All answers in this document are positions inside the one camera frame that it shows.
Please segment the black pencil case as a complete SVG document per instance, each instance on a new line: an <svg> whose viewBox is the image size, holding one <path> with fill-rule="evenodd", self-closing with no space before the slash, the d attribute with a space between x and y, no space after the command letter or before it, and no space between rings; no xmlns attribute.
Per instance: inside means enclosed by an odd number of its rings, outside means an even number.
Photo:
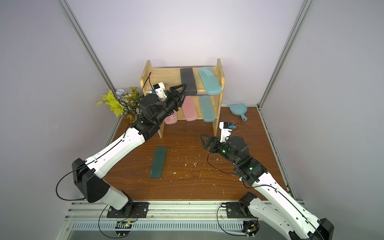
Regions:
<svg viewBox="0 0 384 240"><path fill-rule="evenodd" d="M197 95L197 85L192 68L181 68L180 76L182 84L187 85L186 96L195 96Z"/></svg>

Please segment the light teal large pencil case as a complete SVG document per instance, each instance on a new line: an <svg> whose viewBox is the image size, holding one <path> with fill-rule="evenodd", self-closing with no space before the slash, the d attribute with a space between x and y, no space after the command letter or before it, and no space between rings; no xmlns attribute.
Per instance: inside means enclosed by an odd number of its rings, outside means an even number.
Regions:
<svg viewBox="0 0 384 240"><path fill-rule="evenodd" d="M208 95L214 96L222 92L222 87L211 67L202 67L198 70Z"/></svg>

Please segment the dark green pencil case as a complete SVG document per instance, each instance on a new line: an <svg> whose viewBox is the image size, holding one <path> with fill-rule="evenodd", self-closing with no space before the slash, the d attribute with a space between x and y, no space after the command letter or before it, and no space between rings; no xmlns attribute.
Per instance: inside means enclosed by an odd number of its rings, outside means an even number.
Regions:
<svg viewBox="0 0 384 240"><path fill-rule="evenodd" d="M150 174L149 174L150 178L160 179L162 177L166 154L167 154L166 147L156 147Z"/></svg>

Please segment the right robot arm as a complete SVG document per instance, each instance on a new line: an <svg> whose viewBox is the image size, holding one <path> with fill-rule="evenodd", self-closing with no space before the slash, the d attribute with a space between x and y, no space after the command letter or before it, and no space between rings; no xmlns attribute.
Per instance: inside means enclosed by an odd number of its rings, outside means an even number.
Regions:
<svg viewBox="0 0 384 240"><path fill-rule="evenodd" d="M234 174L262 194L270 205L251 193L247 193L245 210L279 232L287 240L330 240L334 225L327 219L319 219L306 210L281 187L258 160L249 153L249 146L242 137L201 135L203 148L219 154L234 165Z"/></svg>

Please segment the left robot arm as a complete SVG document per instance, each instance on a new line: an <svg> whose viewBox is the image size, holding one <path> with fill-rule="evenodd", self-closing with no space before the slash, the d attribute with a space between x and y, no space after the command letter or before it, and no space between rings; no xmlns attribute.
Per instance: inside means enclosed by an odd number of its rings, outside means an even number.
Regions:
<svg viewBox="0 0 384 240"><path fill-rule="evenodd" d="M102 202L115 210L129 210L131 198L117 190L104 177L109 170L132 150L144 144L161 128L164 120L183 105L186 85L170 87L162 97L146 95L139 103L141 114L124 134L97 154L72 163L75 186L89 203Z"/></svg>

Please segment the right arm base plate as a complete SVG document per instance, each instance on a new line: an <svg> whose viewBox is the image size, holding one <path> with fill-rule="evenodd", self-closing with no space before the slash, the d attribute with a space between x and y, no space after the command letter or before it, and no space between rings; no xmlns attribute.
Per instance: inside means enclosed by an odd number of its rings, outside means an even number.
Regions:
<svg viewBox="0 0 384 240"><path fill-rule="evenodd" d="M248 207L239 202L226 202L222 206L226 210L227 218L229 219L253 219L256 216L252 215Z"/></svg>

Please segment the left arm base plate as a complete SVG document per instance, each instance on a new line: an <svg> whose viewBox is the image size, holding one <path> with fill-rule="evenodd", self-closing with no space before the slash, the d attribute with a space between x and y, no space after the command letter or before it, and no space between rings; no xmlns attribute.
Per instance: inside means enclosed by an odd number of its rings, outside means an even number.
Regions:
<svg viewBox="0 0 384 240"><path fill-rule="evenodd" d="M146 218L149 202L128 202L121 210L109 207L107 218Z"/></svg>

